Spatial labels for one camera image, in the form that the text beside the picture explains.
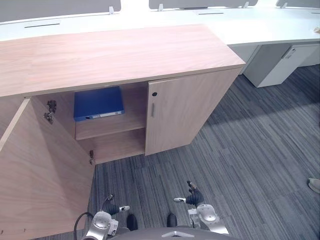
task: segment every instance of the gray carpet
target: gray carpet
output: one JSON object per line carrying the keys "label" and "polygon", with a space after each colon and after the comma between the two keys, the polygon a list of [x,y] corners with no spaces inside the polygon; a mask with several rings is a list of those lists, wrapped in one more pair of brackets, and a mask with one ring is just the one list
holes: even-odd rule
{"label": "gray carpet", "polygon": [[[115,193],[140,228],[165,226],[170,212],[186,225],[189,207],[172,198],[187,195],[192,180],[233,237],[318,240],[320,195],[307,179],[320,177],[319,116],[319,65],[263,88],[240,75],[191,145],[97,165],[88,209]],[[116,216],[120,226],[127,215]]]}

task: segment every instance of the wooden panel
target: wooden panel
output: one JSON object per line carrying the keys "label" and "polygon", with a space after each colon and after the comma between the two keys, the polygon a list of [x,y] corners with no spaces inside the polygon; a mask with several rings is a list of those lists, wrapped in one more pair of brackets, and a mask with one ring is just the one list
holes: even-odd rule
{"label": "wooden panel", "polygon": [[70,232],[87,210],[94,166],[45,110],[25,99],[0,140],[0,240]]}
{"label": "wooden panel", "polygon": [[240,70],[151,81],[145,154],[190,144]]}
{"label": "wooden panel", "polygon": [[17,39],[0,42],[0,97],[100,88],[243,64],[204,25]]}
{"label": "wooden panel", "polygon": [[83,140],[146,128],[148,86],[147,83],[135,85],[120,86],[124,114],[77,122],[75,139]]}
{"label": "wooden panel", "polygon": [[59,92],[39,95],[37,98],[47,107],[50,100],[56,101],[54,117],[61,123],[64,129],[74,138],[76,134],[76,122],[74,120],[75,92]]}
{"label": "wooden panel", "polygon": [[24,98],[22,96],[0,99],[0,138],[4,134],[23,100]]}
{"label": "wooden panel", "polygon": [[101,164],[144,154],[146,129],[142,128],[124,131],[106,136],[85,139],[79,142],[81,145],[83,144],[84,147],[92,147],[93,145],[95,163]]}

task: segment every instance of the cabinet shelf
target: cabinet shelf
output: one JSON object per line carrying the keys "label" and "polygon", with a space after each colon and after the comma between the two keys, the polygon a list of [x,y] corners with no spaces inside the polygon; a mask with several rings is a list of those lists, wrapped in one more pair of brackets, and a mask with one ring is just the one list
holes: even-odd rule
{"label": "cabinet shelf", "polygon": [[146,129],[118,132],[91,139],[96,164],[145,153]]}
{"label": "cabinet shelf", "polygon": [[147,85],[121,86],[124,114],[79,121],[75,124],[75,139],[84,140],[146,127]]}

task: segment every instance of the door handle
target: door handle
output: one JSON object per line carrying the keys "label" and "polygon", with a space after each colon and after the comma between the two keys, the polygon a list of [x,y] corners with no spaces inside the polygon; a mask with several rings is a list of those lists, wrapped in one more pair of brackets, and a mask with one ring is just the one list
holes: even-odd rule
{"label": "door handle", "polygon": [[152,103],[151,105],[151,117],[155,117],[155,109],[156,109],[156,105],[154,103]]}

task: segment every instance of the cable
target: cable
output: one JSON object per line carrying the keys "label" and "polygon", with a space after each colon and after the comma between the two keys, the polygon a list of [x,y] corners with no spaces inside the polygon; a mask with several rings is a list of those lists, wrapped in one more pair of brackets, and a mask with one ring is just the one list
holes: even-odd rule
{"label": "cable", "polygon": [[83,215],[88,215],[88,216],[90,216],[92,219],[94,218],[94,216],[92,215],[92,213],[86,211],[86,212],[82,213],[82,214],[76,219],[75,224],[74,224],[74,228],[73,228],[73,240],[78,240],[78,238],[77,238],[77,226],[78,226],[78,223],[79,223],[79,221],[80,221],[80,219],[81,219],[81,217],[82,217]]}

